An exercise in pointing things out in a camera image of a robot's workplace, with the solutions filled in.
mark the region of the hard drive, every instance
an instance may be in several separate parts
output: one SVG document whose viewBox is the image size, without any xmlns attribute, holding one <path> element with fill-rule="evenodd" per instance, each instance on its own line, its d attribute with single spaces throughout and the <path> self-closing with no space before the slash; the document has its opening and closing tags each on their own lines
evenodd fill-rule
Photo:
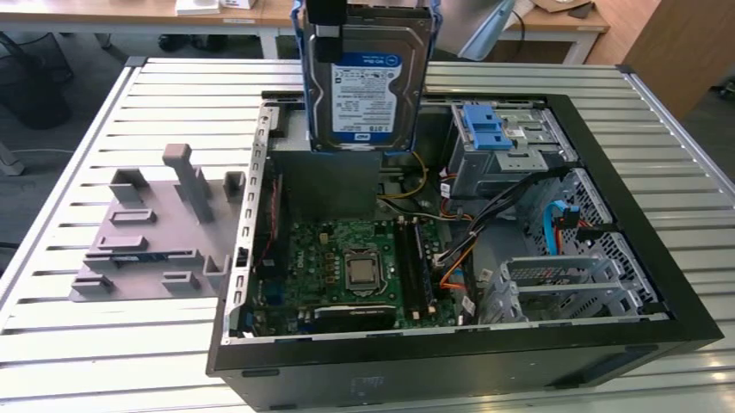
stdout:
<svg viewBox="0 0 735 413">
<path fill-rule="evenodd" d="M 344 5 L 341 16 L 326 11 L 334 19 L 322 25 L 313 14 L 325 10 L 306 2 L 301 60 L 312 149 L 405 151 L 433 40 L 432 13 Z"/>
</svg>

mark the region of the green motherboard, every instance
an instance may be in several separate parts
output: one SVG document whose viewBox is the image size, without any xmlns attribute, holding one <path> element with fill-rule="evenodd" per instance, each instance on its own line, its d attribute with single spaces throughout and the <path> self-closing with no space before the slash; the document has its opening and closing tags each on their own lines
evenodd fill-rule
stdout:
<svg viewBox="0 0 735 413">
<path fill-rule="evenodd" d="M 406 317 L 390 220 L 334 220 L 293 223 L 289 233 L 288 276 L 262 287 L 269 333 L 309 333 L 309 311 L 337 305 L 389 305 L 394 329 L 444 327 L 456 323 L 450 294 L 434 299 L 430 314 Z M 436 223 L 417 224 L 425 256 L 440 251 Z"/>
</svg>

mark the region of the desk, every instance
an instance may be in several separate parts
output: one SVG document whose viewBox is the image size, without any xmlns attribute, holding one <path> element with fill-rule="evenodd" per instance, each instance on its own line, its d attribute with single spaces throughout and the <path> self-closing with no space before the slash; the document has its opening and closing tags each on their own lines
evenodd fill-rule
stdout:
<svg viewBox="0 0 735 413">
<path fill-rule="evenodd" d="M 256 34 L 262 56 L 277 59 L 276 37 L 293 35 L 292 0 L 258 0 L 249 10 L 221 9 L 217 15 L 176 16 L 176 0 L 0 0 L 0 30 L 140 33 Z M 524 17 L 525 40 L 572 43 L 565 64 L 581 64 L 600 33 L 609 26 L 597 12 L 578 20 L 534 8 Z M 520 39 L 514 25 L 501 40 Z"/>
<path fill-rule="evenodd" d="M 425 87 L 569 95 L 725 338 L 593 389 L 358 411 L 731 411 L 735 188 L 645 86 L 612 66 L 433 62 Z M 188 143 L 209 179 L 246 171 L 264 89 L 301 90 L 297 62 L 149 59 L 124 68 L 0 279 L 4 412 L 249 411 L 204 375 L 214 298 L 77 304 L 66 296 L 112 200 L 104 184 L 114 170 L 140 167 L 146 180 L 170 179 L 162 148 Z"/>
</svg>

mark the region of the motherboard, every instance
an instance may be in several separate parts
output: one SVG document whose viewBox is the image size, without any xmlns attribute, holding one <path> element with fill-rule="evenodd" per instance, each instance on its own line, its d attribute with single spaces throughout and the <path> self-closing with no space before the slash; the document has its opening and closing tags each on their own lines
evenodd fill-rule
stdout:
<svg viewBox="0 0 735 413">
<path fill-rule="evenodd" d="M 408 228 L 413 239 L 420 239 L 414 249 L 420 254 L 412 258 L 400 250 L 404 244 L 396 242 L 396 234 L 401 237 Z M 268 333 L 350 330 L 349 324 L 357 319 L 377 324 L 388 322 L 390 329 L 453 325 L 452 296 L 433 296 L 436 289 L 428 268 L 429 257 L 440 247 L 433 221 L 293 223 L 288 275 L 284 279 L 265 280 L 261 287 Z M 413 279 L 406 274 L 408 259 L 418 267 L 425 265 Z M 372 330 L 380 330 L 380 325 L 373 327 Z"/>
</svg>

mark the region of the white slatted table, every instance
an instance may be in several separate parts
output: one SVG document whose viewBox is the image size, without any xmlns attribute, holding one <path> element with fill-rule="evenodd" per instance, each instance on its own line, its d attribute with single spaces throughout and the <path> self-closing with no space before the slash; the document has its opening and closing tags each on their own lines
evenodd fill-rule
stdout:
<svg viewBox="0 0 735 413">
<path fill-rule="evenodd" d="M 725 338 L 596 389 L 382 408 L 735 410 L 735 191 L 636 77 L 605 66 L 434 64 L 426 86 L 570 96 Z M 244 170 L 264 89 L 301 90 L 300 66 L 149 59 L 122 71 L 0 281 L 0 408 L 248 411 L 204 375 L 214 299 L 74 304 L 66 294 L 112 199 L 104 184 L 114 169 L 138 166 L 145 179 L 172 179 L 161 150 L 186 142 L 209 178 Z"/>
</svg>

